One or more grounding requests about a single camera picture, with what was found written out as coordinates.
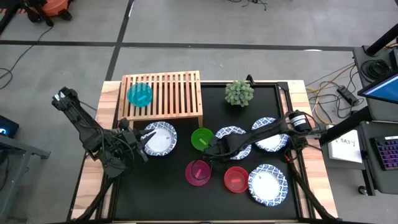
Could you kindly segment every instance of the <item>purple keyboard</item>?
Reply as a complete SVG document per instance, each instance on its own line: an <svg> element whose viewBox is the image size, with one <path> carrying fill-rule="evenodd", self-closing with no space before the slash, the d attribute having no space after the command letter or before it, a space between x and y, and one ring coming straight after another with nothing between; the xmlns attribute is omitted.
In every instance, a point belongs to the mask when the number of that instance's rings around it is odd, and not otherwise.
<svg viewBox="0 0 398 224"><path fill-rule="evenodd" d="M398 136L373 139L381 168L383 170L398 169Z"/></svg>

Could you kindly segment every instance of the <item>succulent plant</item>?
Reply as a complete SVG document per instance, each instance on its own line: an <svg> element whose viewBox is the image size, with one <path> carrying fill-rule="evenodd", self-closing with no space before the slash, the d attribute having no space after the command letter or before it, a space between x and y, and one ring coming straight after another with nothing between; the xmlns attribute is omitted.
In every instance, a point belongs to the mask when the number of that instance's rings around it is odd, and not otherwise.
<svg viewBox="0 0 398 224"><path fill-rule="evenodd" d="M236 80L226 85L225 100L231 105L248 106L254 90L244 80Z"/></svg>

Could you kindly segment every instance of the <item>wooden rack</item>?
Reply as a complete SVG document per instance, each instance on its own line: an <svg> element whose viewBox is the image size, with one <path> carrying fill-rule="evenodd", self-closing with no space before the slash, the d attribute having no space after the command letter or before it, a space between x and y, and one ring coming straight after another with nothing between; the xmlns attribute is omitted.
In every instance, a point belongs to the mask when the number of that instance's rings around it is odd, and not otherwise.
<svg viewBox="0 0 398 224"><path fill-rule="evenodd" d="M127 91L136 83L152 88L152 102L142 108L131 104ZM198 118L203 127L199 71L123 75L119 97L118 120L134 121Z"/></svg>

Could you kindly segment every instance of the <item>blue patterned plate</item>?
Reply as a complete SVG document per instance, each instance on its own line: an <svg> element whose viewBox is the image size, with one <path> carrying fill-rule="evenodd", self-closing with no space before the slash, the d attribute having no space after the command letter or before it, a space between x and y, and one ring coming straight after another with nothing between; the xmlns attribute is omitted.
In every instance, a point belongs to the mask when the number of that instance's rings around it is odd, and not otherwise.
<svg viewBox="0 0 398 224"><path fill-rule="evenodd" d="M273 165L262 164L249 175L249 191L253 198L265 206L282 203L288 186L284 174Z"/></svg>
<svg viewBox="0 0 398 224"><path fill-rule="evenodd" d="M219 131L217 131L216 133L216 137L218 138L222 138L225 135L231 134L231 133L236 133L236 134L245 134L246 132L239 128L239 127L235 127L235 126L229 126L229 127L225 127L225 128L221 128ZM248 147L246 147L243 151L241 151L238 155L231 157L232 160L240 160L245 158L246 156L249 155L251 151L251 145L249 145Z"/></svg>
<svg viewBox="0 0 398 224"><path fill-rule="evenodd" d="M275 118L260 118L253 124L251 129L255 130L267 124L271 124L274 121L276 121ZM289 136L287 134L277 134L273 137L256 142L256 146L267 152L276 152L286 146L288 139Z"/></svg>
<svg viewBox="0 0 398 224"><path fill-rule="evenodd" d="M154 132L156 132L145 145L144 151L148 155L165 156L173 150L177 143L177 133L171 124L164 121L154 122L146 126L145 130L148 129L154 129ZM141 139L146 138L151 133L142 136Z"/></svg>

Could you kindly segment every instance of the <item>concrete floor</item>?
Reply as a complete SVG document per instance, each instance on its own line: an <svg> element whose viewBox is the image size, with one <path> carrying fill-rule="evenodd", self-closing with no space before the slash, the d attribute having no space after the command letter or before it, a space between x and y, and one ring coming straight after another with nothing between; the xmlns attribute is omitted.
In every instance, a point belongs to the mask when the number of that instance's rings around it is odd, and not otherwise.
<svg viewBox="0 0 398 224"><path fill-rule="evenodd" d="M262 5L227 0L135 0L124 42L325 45L371 44L398 21L393 0L266 0ZM42 40L115 42L127 0L79 0L71 22L57 20ZM17 15L0 40L36 40L48 27ZM10 68L28 46L0 45L0 67ZM18 140L52 152L33 159L11 215L29 223L66 219L80 170L83 149L78 134L50 104L61 87L78 91L96 106L114 47L33 47L17 64L11 84L0 90L0 114L21 125ZM199 70L203 80L301 79L310 83L343 67L351 52L296 50L143 49L120 50L112 80L122 75ZM347 74L336 81L347 85ZM358 76L353 79L361 88ZM318 87L319 82L311 85ZM328 88L324 93L336 93ZM335 106L325 109L335 122ZM358 170L328 169L339 217L354 222L394 223L398 196L365 197L356 192Z"/></svg>

